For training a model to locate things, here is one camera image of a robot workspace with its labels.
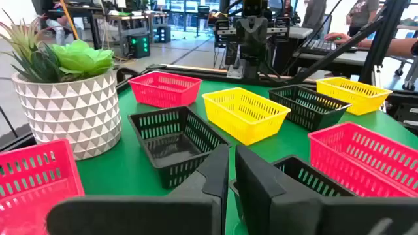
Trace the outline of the black plastic basket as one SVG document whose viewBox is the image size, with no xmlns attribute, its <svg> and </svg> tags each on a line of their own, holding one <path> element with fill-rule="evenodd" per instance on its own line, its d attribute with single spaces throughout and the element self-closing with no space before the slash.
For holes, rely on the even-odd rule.
<svg viewBox="0 0 418 235">
<path fill-rule="evenodd" d="M 298 85 L 273 88 L 268 94 L 271 101 L 291 109 L 286 119 L 310 132 L 337 124 L 351 106 L 348 102 Z"/>
<path fill-rule="evenodd" d="M 128 116 L 162 188 L 177 187 L 220 144 L 231 144 L 187 106 Z"/>
<path fill-rule="evenodd" d="M 299 159 L 296 155 L 289 155 L 268 163 L 260 156 L 252 153 L 237 153 L 237 160 L 248 160 L 244 164 L 245 170 L 256 169 L 264 179 L 278 176 L 278 180 L 273 180 L 275 186 L 284 183 L 290 186 L 288 191 L 280 188 L 279 191 L 287 193 L 289 196 L 300 196 L 304 194 L 316 193 L 318 196 L 354 196 L 355 194 L 342 187 L 336 181 L 328 178 L 326 175 L 311 167 L 309 164 Z M 280 210 L 274 215 L 269 215 L 263 219 L 260 215 L 255 217 L 257 222 L 269 222 L 272 225 L 281 227 L 308 228 L 315 226 L 318 216 L 308 215 L 308 212 L 301 205 L 294 205 L 293 211 Z"/>
</svg>

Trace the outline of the black computer tower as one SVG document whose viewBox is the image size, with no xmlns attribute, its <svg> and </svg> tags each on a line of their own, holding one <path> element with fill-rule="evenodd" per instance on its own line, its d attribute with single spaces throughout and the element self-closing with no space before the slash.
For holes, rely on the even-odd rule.
<svg viewBox="0 0 418 235">
<path fill-rule="evenodd" d="M 156 43 L 168 43 L 171 41 L 171 27 L 160 26 L 155 30 L 154 42 Z"/>
</svg>

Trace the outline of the computer tower with green lights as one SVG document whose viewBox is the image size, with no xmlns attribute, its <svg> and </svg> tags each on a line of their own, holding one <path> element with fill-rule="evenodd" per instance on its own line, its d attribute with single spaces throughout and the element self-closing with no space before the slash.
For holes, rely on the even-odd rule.
<svg viewBox="0 0 418 235">
<path fill-rule="evenodd" d="M 127 55 L 133 59 L 150 56 L 149 34 L 137 34 L 127 36 Z"/>
</svg>

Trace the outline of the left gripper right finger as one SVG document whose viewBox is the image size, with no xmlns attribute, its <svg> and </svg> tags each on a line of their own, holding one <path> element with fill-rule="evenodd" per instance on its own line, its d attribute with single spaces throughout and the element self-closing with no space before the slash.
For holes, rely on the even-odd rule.
<svg viewBox="0 0 418 235">
<path fill-rule="evenodd" d="M 418 199 L 323 196 L 246 146 L 236 182 L 249 235 L 418 235 Z"/>
</svg>

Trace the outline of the grey desk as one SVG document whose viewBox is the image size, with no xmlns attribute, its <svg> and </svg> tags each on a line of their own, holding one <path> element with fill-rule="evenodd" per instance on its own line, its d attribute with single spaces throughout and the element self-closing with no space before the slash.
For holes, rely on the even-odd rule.
<svg viewBox="0 0 418 235">
<path fill-rule="evenodd" d="M 339 55 L 332 62 L 325 65 L 323 71 L 340 72 L 342 74 L 360 75 L 364 62 L 366 61 L 368 52 L 357 51 L 354 53 L 343 53 Z M 316 61 L 323 59 L 323 55 L 305 54 L 302 53 L 297 59 L 294 68 L 305 67 L 308 68 Z"/>
</svg>

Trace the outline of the red plastic basket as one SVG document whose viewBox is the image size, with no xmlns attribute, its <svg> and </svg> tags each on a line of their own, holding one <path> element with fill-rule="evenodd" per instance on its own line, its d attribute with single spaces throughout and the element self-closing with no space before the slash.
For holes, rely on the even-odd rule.
<svg viewBox="0 0 418 235">
<path fill-rule="evenodd" d="M 153 71 L 130 79 L 137 102 L 158 108 L 189 106 L 195 102 L 201 79 Z"/>
<path fill-rule="evenodd" d="M 418 151 L 355 123 L 308 134 L 310 164 L 359 196 L 418 198 Z"/>
<path fill-rule="evenodd" d="M 83 195 L 67 139 L 0 153 L 0 235 L 47 235 L 48 212 Z"/>
</svg>

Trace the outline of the person's hand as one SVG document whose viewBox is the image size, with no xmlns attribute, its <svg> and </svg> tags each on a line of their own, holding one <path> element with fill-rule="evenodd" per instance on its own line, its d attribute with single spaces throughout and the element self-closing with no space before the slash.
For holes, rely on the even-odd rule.
<svg viewBox="0 0 418 235">
<path fill-rule="evenodd" d="M 346 43 L 350 38 L 349 35 L 344 33 L 329 33 L 325 35 L 324 40 L 340 45 Z"/>
</svg>

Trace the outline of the black frame post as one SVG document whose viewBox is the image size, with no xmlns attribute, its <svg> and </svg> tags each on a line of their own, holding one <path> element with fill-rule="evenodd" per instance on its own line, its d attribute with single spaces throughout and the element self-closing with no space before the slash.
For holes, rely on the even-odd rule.
<svg viewBox="0 0 418 235">
<path fill-rule="evenodd" d="M 356 34 L 361 40 L 375 33 L 368 55 L 359 75 L 359 82 L 372 84 L 371 73 L 376 65 L 381 65 L 395 36 L 396 28 L 409 0 L 386 0 L 376 17 Z"/>
</svg>

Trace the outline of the black diagonal frame strut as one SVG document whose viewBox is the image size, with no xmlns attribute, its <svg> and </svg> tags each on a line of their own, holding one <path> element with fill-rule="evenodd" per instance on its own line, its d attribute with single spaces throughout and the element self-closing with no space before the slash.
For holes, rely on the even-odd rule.
<svg viewBox="0 0 418 235">
<path fill-rule="evenodd" d="M 368 35 L 376 32 L 375 41 L 372 42 L 371 50 L 369 51 L 366 61 L 364 62 L 361 76 L 369 73 L 374 65 L 379 61 L 380 55 L 377 49 L 378 41 L 383 39 L 382 36 L 378 36 L 379 30 L 387 23 L 386 16 L 378 16 L 376 20 L 363 27 L 354 37 L 350 38 L 347 42 L 339 46 L 335 51 L 329 52 L 322 59 L 315 62 L 313 65 L 308 67 L 304 72 L 298 72 L 290 79 L 284 81 L 285 85 L 301 84 L 305 79 L 311 76 L 318 70 L 323 69 L 326 65 L 334 61 L 338 56 L 346 53 L 352 46 L 359 44 L 360 41 L 365 39 Z"/>
</svg>

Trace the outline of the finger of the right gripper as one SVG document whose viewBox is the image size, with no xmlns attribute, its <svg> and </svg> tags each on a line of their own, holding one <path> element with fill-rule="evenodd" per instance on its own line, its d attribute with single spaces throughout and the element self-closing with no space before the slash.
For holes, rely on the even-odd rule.
<svg viewBox="0 0 418 235">
<path fill-rule="evenodd" d="M 251 40 L 251 59 L 254 61 L 264 61 L 266 57 L 266 39 Z"/>
<path fill-rule="evenodd" d="M 248 40 L 238 42 L 238 55 L 240 59 L 251 60 L 251 43 Z"/>
</svg>

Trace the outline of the wooden-topped desk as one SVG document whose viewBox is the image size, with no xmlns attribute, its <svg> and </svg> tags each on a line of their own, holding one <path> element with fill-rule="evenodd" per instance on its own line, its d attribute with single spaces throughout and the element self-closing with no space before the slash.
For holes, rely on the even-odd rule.
<svg viewBox="0 0 418 235">
<path fill-rule="evenodd" d="M 130 58 L 127 55 L 127 36 L 137 34 L 149 34 L 150 45 L 154 43 L 155 30 L 160 26 L 168 25 L 168 14 L 164 12 L 151 12 L 150 14 L 142 13 L 141 15 L 128 14 L 109 15 L 107 20 L 116 23 L 119 36 L 119 46 L 121 56 Z"/>
</svg>

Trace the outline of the black table frame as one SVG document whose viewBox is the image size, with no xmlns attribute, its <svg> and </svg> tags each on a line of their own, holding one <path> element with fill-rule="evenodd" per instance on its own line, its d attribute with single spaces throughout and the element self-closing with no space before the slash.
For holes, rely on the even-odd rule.
<svg viewBox="0 0 418 235">
<path fill-rule="evenodd" d="M 310 89 L 316 88 L 316 82 L 312 79 L 305 79 L 304 81 L 296 81 L 293 77 L 282 76 L 279 82 L 272 81 L 273 75 L 269 75 L 269 79 L 265 78 L 264 75 L 260 75 L 258 79 L 256 78 L 228 78 L 226 70 L 219 69 L 208 69 L 203 67 L 187 67 L 182 65 L 168 65 L 168 64 L 153 64 L 146 67 L 143 71 L 138 72 L 136 70 L 121 67 L 116 71 L 116 78 L 118 84 L 123 83 L 127 80 L 130 80 L 134 77 L 147 74 L 152 71 L 166 72 L 177 74 L 181 76 L 189 76 L 193 78 L 198 78 L 201 80 L 208 80 L 214 82 L 225 82 L 231 84 L 245 84 L 251 86 L 261 86 L 261 87 L 281 87 L 288 85 L 297 85 L 304 86 Z"/>
</svg>

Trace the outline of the succulent in white pot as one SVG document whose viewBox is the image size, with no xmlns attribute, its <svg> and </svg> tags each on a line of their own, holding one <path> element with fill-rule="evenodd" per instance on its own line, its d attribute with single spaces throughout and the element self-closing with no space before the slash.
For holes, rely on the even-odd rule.
<svg viewBox="0 0 418 235">
<path fill-rule="evenodd" d="M 80 39 L 45 43 L 41 20 L 0 22 L 0 37 L 17 62 L 11 80 L 31 132 L 39 144 L 68 140 L 77 161 L 99 156 L 121 136 L 114 52 Z"/>
</svg>

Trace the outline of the yellow plastic basket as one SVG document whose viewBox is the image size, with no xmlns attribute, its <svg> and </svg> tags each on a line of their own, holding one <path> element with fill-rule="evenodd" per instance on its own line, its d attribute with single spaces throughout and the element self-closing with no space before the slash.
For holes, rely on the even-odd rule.
<svg viewBox="0 0 418 235">
<path fill-rule="evenodd" d="M 208 120 L 246 146 L 277 134 L 291 111 L 241 87 L 202 97 Z"/>
<path fill-rule="evenodd" d="M 392 93 L 388 89 L 341 77 L 319 79 L 316 86 L 318 93 L 351 104 L 347 111 L 356 116 L 378 110 Z"/>
</svg>

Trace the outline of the orange pole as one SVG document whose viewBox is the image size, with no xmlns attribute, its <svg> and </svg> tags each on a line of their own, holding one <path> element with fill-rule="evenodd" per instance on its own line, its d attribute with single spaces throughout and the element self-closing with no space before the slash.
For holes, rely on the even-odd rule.
<svg viewBox="0 0 418 235">
<path fill-rule="evenodd" d="M 67 4 L 65 3 L 65 0 L 59 0 L 59 2 L 60 2 L 61 6 L 63 8 L 63 11 L 64 11 L 64 13 L 65 13 L 65 15 L 67 17 L 67 20 L 68 20 L 68 22 L 70 24 L 70 27 L 71 27 L 71 29 L 73 31 L 74 39 L 75 40 L 80 39 L 79 38 L 79 35 L 78 35 L 78 31 L 77 31 L 77 29 L 75 27 L 75 24 L 74 24 L 74 22 L 73 22 L 73 20 L 71 18 L 71 15 L 69 14 L 69 11 L 67 9 Z"/>
</svg>

